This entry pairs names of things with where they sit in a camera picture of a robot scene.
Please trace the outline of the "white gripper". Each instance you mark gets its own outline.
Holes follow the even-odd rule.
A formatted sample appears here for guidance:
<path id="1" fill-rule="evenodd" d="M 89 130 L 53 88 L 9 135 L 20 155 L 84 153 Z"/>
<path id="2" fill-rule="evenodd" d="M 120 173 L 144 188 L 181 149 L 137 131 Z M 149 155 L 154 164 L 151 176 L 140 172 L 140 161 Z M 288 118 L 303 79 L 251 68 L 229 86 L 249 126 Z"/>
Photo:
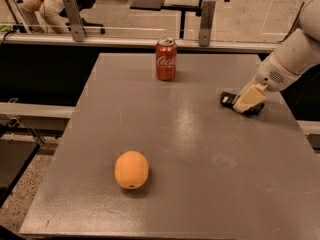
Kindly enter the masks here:
<path id="1" fill-rule="evenodd" d="M 269 55 L 258 67 L 255 80 L 257 84 L 248 84 L 237 95 L 233 109 L 244 113 L 266 99 L 266 89 L 278 92 L 286 89 L 300 78 L 281 65 L 274 54 Z"/>

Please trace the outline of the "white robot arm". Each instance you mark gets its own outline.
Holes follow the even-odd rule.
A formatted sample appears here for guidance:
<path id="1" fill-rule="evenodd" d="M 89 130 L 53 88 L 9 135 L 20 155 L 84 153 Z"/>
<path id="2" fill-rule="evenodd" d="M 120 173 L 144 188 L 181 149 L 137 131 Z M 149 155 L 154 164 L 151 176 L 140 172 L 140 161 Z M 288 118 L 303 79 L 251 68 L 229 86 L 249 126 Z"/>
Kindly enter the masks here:
<path id="1" fill-rule="evenodd" d="M 258 66 L 255 76 L 236 96 L 238 113 L 262 103 L 267 92 L 278 92 L 296 82 L 302 74 L 320 63 L 320 0 L 306 0 L 295 29 Z"/>

